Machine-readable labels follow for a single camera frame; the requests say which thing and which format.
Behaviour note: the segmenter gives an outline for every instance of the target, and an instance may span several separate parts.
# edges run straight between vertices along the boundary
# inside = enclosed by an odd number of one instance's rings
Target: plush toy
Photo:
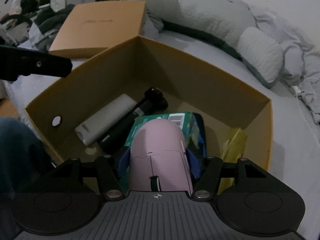
[[[175,31],[218,46],[243,60],[267,88],[284,69],[278,43],[256,27],[255,18],[241,0],[144,0],[148,10]]]

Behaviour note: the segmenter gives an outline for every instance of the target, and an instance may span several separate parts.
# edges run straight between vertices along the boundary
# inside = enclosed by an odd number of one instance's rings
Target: shaver head
[[[165,110],[168,108],[168,102],[163,97],[159,88],[151,87],[144,93],[145,99],[150,100],[156,106],[156,110]]]

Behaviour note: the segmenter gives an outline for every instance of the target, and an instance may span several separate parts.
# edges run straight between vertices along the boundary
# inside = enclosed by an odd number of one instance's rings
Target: jeans
[[[11,202],[40,176],[53,169],[41,141],[20,120],[0,118],[0,239],[13,239],[20,232]]]

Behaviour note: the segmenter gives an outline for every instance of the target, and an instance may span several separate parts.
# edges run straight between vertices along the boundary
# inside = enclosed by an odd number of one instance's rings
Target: metal screw
[[[208,198],[210,197],[210,193],[206,190],[198,190],[196,191],[195,196],[197,198]]]
[[[106,193],[106,195],[107,197],[110,197],[110,198],[116,198],[116,197],[120,197],[122,195],[122,192],[119,190],[113,189],[113,190],[109,190]]]

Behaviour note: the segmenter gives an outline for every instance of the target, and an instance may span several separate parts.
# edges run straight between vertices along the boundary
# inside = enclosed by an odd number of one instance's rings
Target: computer mouse
[[[145,123],[133,138],[129,187],[133,191],[187,191],[192,183],[182,130],[167,119]]]

